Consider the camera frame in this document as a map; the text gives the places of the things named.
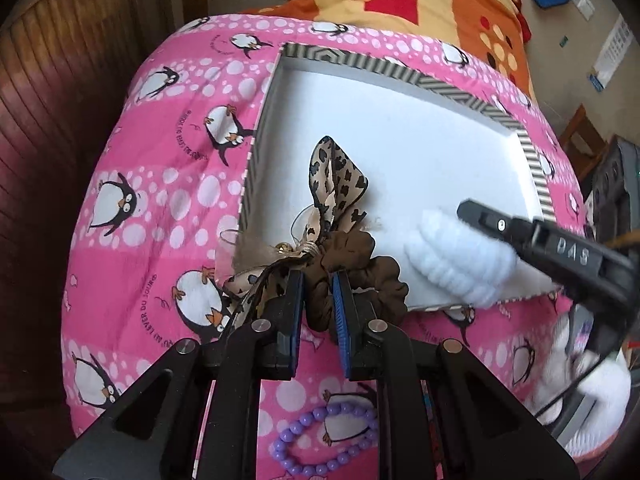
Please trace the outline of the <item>white gloved right hand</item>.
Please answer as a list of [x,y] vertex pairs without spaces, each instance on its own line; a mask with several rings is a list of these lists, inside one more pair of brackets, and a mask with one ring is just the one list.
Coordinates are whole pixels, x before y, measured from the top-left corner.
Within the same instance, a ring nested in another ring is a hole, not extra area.
[[570,318],[563,313],[553,327],[552,344],[541,375],[524,405],[531,413],[537,413],[579,374],[590,366],[596,368],[576,389],[594,401],[593,408],[582,426],[563,444],[565,451],[579,463],[605,451],[615,440],[625,418],[631,377],[621,353],[599,362],[597,353],[590,350],[567,354],[569,340]]

